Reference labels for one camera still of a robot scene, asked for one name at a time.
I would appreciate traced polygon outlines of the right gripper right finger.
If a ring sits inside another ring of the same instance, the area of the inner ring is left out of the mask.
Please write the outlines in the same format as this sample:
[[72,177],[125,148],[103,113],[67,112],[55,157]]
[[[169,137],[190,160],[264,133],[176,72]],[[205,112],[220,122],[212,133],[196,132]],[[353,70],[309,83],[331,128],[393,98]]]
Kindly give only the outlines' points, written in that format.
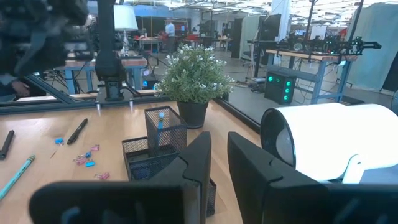
[[228,164],[243,223],[323,223],[323,186],[236,132],[228,133]]

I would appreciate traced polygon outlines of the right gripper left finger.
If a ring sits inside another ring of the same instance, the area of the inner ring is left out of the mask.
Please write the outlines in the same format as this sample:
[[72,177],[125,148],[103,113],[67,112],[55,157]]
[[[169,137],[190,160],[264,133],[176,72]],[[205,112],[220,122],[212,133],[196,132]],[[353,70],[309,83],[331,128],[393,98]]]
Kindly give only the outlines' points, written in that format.
[[211,134],[204,131],[149,180],[160,190],[149,223],[205,223],[210,166]]

